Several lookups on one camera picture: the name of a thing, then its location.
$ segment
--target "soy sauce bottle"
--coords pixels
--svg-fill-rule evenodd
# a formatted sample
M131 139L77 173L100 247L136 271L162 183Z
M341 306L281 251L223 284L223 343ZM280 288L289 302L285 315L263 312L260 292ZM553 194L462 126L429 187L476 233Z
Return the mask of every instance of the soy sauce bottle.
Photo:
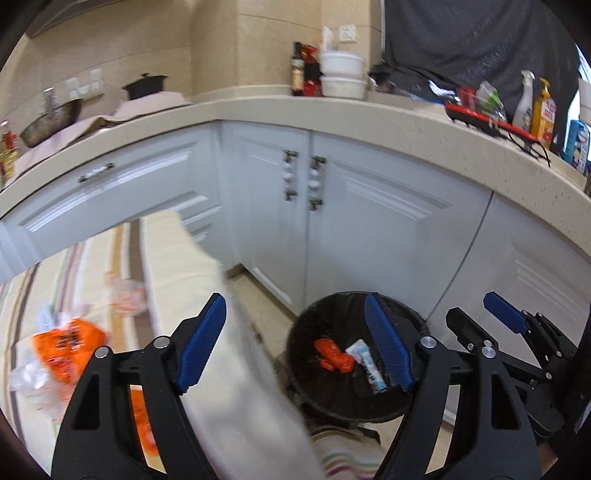
M304 57L300 42L294 42L294 54L291 57L291 94L296 97L304 95Z

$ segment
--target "pot lid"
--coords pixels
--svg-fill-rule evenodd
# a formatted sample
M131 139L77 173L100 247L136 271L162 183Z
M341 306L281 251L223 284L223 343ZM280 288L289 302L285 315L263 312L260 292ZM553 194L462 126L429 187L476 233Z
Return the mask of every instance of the pot lid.
M142 82L146 81L147 79L162 79L162 80L164 80L167 78L168 78L168 76L166 76L166 75L150 75L149 73L142 73L142 78L140 78L139 80L136 80L133 83L125 85L123 87L123 90L127 90L127 88L129 88L129 87L134 87L135 85L142 83Z

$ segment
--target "faucet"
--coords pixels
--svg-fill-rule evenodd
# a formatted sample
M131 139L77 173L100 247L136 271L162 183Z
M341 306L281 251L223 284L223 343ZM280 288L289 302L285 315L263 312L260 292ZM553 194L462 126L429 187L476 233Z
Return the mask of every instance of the faucet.
M49 118L53 118L54 114L56 113L56 102L55 96L53 95L54 89L48 88L47 90L43 91L43 100L45 105L45 114Z

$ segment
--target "floor tile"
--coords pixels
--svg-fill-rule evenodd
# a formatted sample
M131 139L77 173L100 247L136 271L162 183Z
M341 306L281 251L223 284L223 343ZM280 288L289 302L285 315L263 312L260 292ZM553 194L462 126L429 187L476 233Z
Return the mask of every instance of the floor tile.
M250 273L238 274L229 280L229 285L249 320L262 335L269 353L273 357L281 354L295 316L273 299Z

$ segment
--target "yellow dish soap bottle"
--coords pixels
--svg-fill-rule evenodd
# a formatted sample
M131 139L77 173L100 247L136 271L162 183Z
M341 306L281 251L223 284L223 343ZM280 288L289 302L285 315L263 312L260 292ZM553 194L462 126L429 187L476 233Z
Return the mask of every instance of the yellow dish soap bottle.
M542 88L540 96L534 104L534 113L531 118L531 134L540 140L543 146L550 148L556 118L556 102L552 100L548 90L550 82L542 78L540 78L540 81L544 88Z

